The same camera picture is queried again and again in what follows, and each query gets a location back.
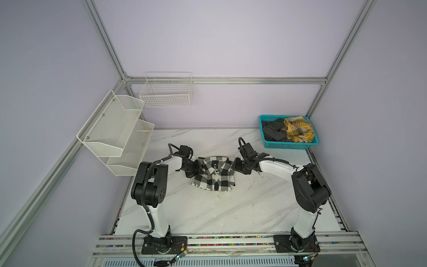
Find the black white checkered shirt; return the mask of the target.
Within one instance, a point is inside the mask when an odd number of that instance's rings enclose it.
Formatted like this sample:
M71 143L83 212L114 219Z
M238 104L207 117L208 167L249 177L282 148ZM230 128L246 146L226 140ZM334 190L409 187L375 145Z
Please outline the black white checkered shirt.
M207 158L198 158L200 171L193 178L192 185L208 190L218 192L228 192L235 186L232 162L224 156L212 156Z

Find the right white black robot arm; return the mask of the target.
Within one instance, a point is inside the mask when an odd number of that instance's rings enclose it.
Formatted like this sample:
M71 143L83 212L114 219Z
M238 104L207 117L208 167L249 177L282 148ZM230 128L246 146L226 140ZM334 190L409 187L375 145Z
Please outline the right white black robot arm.
M315 224L331 195L319 168L315 164L295 165L264 152L258 153L243 138L239 138L238 150L242 158L234 160L232 168L235 171L244 175L265 172L292 183L299 212L290 231L288 248L297 252L308 249L315 242Z

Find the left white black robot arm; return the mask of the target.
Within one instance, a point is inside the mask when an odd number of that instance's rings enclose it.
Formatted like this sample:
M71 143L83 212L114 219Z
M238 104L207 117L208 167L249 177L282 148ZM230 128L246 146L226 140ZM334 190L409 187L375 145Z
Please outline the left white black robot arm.
M142 233L153 238L164 238L170 232L162 211L161 203L166 197L168 176L184 172L187 178L195 177L201 170L200 164L192 157L193 149L181 145L168 144L169 156L153 162L139 164L131 188L131 198L143 208L149 218L150 228Z

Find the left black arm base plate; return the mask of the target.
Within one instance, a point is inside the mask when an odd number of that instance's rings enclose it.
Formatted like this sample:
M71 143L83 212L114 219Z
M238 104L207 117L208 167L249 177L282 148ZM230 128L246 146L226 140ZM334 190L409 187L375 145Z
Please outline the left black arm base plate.
M154 238L150 235L144 238L142 255L178 254L187 248L188 238L184 236L166 236Z

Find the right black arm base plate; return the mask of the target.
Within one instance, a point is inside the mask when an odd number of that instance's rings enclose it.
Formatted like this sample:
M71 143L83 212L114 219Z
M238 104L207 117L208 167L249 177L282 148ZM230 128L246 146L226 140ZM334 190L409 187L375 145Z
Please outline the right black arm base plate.
M275 235L274 244L277 253L318 253L320 246L315 234L301 238L298 234Z

